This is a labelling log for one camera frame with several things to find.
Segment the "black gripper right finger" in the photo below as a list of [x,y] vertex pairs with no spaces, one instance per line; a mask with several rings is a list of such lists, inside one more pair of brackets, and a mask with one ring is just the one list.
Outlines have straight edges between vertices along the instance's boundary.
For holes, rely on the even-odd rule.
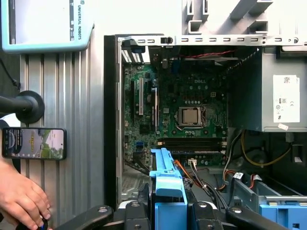
[[285,230],[281,226],[245,207],[229,207],[225,213],[211,204],[196,202],[189,207],[190,230]]

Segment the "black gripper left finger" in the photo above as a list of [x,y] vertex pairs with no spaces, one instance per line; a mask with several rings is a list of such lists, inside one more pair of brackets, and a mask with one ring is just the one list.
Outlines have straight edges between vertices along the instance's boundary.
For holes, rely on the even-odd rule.
[[58,230],[149,230],[150,221],[143,203],[132,201],[125,208],[95,206],[56,227]]

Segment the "person's hand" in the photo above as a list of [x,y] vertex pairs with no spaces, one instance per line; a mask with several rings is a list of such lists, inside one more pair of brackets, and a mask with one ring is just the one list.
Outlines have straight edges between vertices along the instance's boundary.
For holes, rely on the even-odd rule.
[[31,230],[49,219],[50,202],[43,189],[20,174],[9,159],[0,160],[0,212],[12,225],[24,224]]

